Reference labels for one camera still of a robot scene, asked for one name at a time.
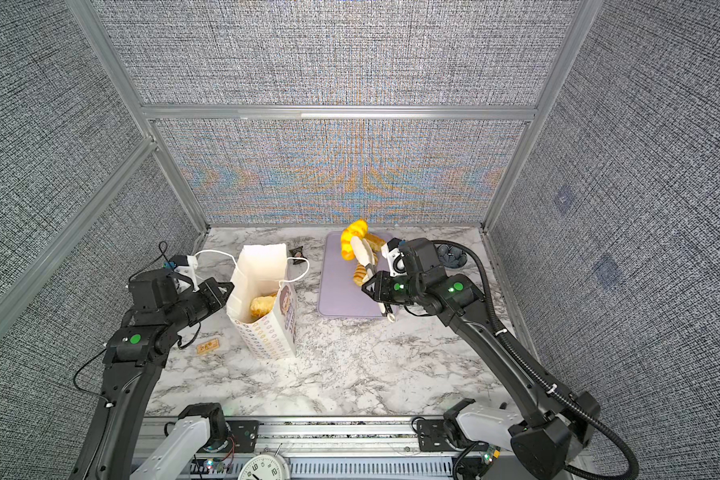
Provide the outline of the white patterned paper bag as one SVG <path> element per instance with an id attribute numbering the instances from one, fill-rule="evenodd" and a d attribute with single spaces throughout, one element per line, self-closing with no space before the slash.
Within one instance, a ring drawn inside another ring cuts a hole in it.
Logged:
<path id="1" fill-rule="evenodd" d="M 280 244 L 245 245 L 234 256 L 204 249 L 198 259 L 224 256 L 234 262 L 234 289 L 222 310 L 211 317 L 210 335 L 220 343 L 241 342 L 254 357 L 265 360 L 296 356 L 297 294 L 295 283 L 308 270 L 291 278 L 287 247 Z"/>

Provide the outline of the pale braided bread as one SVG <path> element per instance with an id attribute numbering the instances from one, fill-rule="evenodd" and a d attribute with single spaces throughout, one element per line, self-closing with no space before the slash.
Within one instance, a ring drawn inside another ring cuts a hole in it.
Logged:
<path id="1" fill-rule="evenodd" d="M 251 321 L 255 322 L 268 315 L 273 310 L 276 299 L 276 294 L 255 297 L 249 305 Z"/>

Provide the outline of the yellow lemon shaped bread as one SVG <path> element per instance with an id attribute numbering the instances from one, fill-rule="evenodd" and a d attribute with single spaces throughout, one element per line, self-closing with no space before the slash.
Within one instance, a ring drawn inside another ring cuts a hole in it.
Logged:
<path id="1" fill-rule="evenodd" d="M 356 220 L 351 223 L 340 236 L 341 256 L 344 260 L 350 261 L 355 259 L 352 240 L 358 238 L 362 240 L 368 233 L 368 224 L 365 220 Z"/>

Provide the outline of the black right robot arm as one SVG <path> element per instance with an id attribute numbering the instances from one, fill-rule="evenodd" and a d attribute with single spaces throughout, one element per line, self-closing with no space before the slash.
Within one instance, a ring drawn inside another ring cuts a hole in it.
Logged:
<path id="1" fill-rule="evenodd" d="M 443 244 L 426 238 L 394 238 L 377 254 L 367 240 L 354 236 L 349 248 L 368 275 L 364 293 L 383 307 L 389 320 L 395 318 L 393 306 L 420 306 L 464 339 L 502 383 L 522 417 L 508 427 L 507 447 L 531 475 L 552 479 L 567 471 L 582 479 L 595 478 L 595 473 L 571 461 L 595 433 L 601 433 L 627 462 L 621 478 L 637 478 L 636 455 L 600 421 L 599 403 L 587 392 L 574 393 L 552 375 L 498 318 L 479 256 L 462 244 L 452 245 L 474 261 L 481 280 L 475 284 L 464 274 L 447 273 L 438 254 Z M 378 268 L 378 256 L 386 259 L 387 269 Z"/>

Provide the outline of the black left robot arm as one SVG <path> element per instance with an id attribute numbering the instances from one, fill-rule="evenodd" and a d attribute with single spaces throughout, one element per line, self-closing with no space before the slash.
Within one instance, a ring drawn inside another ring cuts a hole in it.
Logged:
<path id="1" fill-rule="evenodd" d="M 183 274 L 167 268 L 129 280 L 132 307 L 108 340 L 98 404 L 71 479 L 126 479 L 144 414 L 179 332 L 220 311 L 234 291 L 230 281 L 209 278 L 181 291 Z"/>

